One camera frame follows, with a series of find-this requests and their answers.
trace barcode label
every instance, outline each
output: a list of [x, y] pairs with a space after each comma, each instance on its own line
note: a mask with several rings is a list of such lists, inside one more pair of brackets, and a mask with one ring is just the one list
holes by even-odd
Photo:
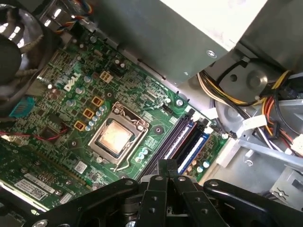
[[41, 188], [43, 188], [44, 190], [48, 191], [51, 194], [53, 194], [55, 192], [54, 188], [52, 188], [52, 187], [48, 186], [47, 184], [43, 183], [42, 181], [40, 181], [39, 179], [35, 178], [31, 174], [25, 174], [24, 177], [26, 177], [30, 181], [36, 183], [38, 186], [40, 186]]
[[80, 161], [80, 162], [76, 165], [75, 170], [76, 170], [79, 174], [82, 174], [82, 173], [84, 173], [84, 171], [86, 170], [86, 168], [87, 168], [87, 165]]
[[17, 188], [22, 190], [23, 192], [29, 194], [30, 196], [34, 197], [37, 200], [43, 199], [45, 196], [47, 196], [47, 193], [42, 191], [37, 186], [33, 185], [26, 179], [22, 179], [21, 181], [14, 184]]
[[71, 198], [72, 198], [72, 195], [69, 194], [69, 193], [66, 193], [66, 194], [62, 197], [62, 199], [60, 199], [59, 203], [65, 204], [65, 203], [67, 203], [69, 200], [71, 200]]

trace fan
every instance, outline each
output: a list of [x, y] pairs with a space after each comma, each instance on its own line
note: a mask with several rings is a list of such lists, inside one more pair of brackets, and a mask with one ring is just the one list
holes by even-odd
[[0, 0], [0, 117], [8, 116], [58, 47], [58, 39], [17, 1]]

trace green circuit board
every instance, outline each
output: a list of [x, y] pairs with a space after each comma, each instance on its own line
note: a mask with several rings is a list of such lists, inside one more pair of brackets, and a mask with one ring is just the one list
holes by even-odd
[[[61, 189], [63, 194], [75, 192], [73, 198], [91, 190], [93, 183], [104, 186], [125, 177], [136, 179], [184, 114], [188, 106], [186, 100], [92, 36], [85, 31], [78, 40], [71, 40], [64, 49], [58, 50], [34, 84], [36, 87], [31, 88], [35, 91], [34, 108], [10, 128], [10, 132], [31, 136], [11, 136], [9, 140], [22, 149], [12, 149], [4, 144], [6, 149], [0, 150], [1, 157], [5, 157], [0, 159], [2, 181], [15, 186], [22, 180], [33, 183], [20, 169], [26, 167], [29, 174], [38, 178], [42, 170], [33, 164], [37, 158], [46, 164], [44, 171], [53, 166], [65, 172], [57, 182], [49, 185], [55, 190], [59, 190], [58, 185], [64, 184], [67, 177], [78, 179], [78, 183], [64, 184]], [[42, 89], [42, 83], [46, 85], [45, 89]], [[47, 88], [47, 84], [56, 89]], [[165, 100], [169, 102], [163, 108]], [[149, 124], [134, 151], [118, 166], [104, 159], [98, 161], [99, 155], [88, 146], [116, 102]], [[86, 109], [97, 119], [83, 114]], [[146, 154], [139, 159], [143, 150]], [[21, 186], [18, 189], [37, 200]], [[39, 203], [48, 209], [60, 204], [62, 196], [43, 191], [46, 195], [38, 200]]]
[[186, 175], [193, 176], [199, 182], [207, 171], [207, 168], [203, 166], [204, 162], [211, 165], [216, 159], [219, 152], [221, 151], [222, 147], [225, 145], [225, 143], [226, 140], [222, 139], [222, 137], [218, 133], [213, 132], [206, 144], [203, 146], [203, 148], [195, 158], [194, 166], [191, 165], [187, 169]]

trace mounting hole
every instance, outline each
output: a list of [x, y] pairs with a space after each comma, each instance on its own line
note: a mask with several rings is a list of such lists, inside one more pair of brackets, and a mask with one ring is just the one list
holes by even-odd
[[232, 82], [236, 82], [238, 80], [238, 77], [236, 74], [231, 74], [230, 79]]
[[155, 208], [149, 208], [148, 212], [150, 212], [151, 214], [154, 214], [156, 212], [156, 209]]
[[201, 212], [202, 212], [203, 214], [208, 214], [208, 209], [202, 209]]

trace motherboard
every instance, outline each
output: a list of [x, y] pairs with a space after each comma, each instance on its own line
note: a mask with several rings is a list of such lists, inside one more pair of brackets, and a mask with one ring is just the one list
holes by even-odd
[[[4, 128], [0, 179], [44, 210], [139, 179], [180, 147], [193, 150], [180, 173], [199, 180], [226, 141], [213, 131], [191, 137], [187, 100], [88, 30], [55, 53], [29, 93], [34, 107]], [[191, 147], [185, 136], [196, 138]]]

